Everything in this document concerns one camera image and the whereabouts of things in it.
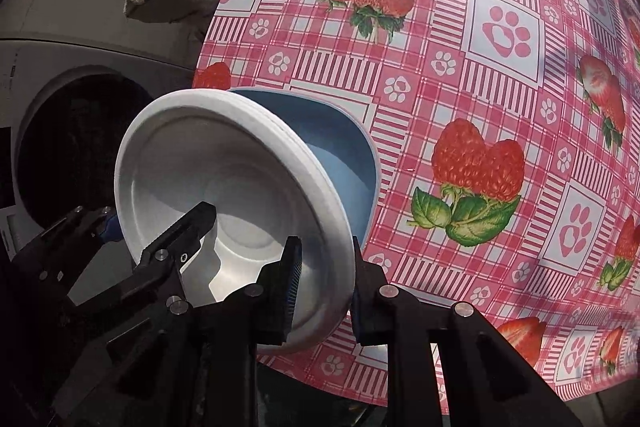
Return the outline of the pink checked strawberry tablecloth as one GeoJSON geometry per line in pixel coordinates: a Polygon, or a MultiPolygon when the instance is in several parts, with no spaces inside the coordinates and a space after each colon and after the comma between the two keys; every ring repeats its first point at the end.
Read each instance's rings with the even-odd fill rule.
{"type": "Polygon", "coordinates": [[[634,0],[220,0],[198,81],[221,63],[369,131],[392,283],[472,303],[563,399],[637,376],[634,0]]]}

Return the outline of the white washing machine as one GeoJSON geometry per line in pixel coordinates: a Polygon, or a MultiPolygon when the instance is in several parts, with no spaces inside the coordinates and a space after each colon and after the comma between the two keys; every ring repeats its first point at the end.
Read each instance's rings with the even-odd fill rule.
{"type": "Polygon", "coordinates": [[[130,20],[125,0],[2,0],[1,243],[16,254],[76,208],[114,205],[130,122],[190,86],[183,24],[130,20]]]}

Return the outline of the blue square plate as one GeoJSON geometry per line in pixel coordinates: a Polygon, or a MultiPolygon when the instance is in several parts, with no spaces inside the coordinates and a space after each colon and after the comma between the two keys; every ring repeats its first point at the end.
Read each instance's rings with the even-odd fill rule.
{"type": "Polygon", "coordinates": [[[326,170],[346,211],[352,235],[367,243],[381,188],[378,152],[361,122],[337,105],[284,90],[234,88],[285,122],[326,170]]]}

